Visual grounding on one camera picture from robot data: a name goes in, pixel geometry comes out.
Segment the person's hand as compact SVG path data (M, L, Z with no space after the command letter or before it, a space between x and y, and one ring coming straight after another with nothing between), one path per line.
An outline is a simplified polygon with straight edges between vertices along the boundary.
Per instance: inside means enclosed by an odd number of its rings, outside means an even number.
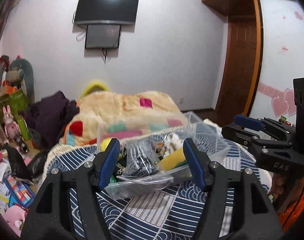
M274 173L272 176L272 187L269 191L269 197L272 201L276 201L277 197L283 193L284 185L287 177L281 174Z

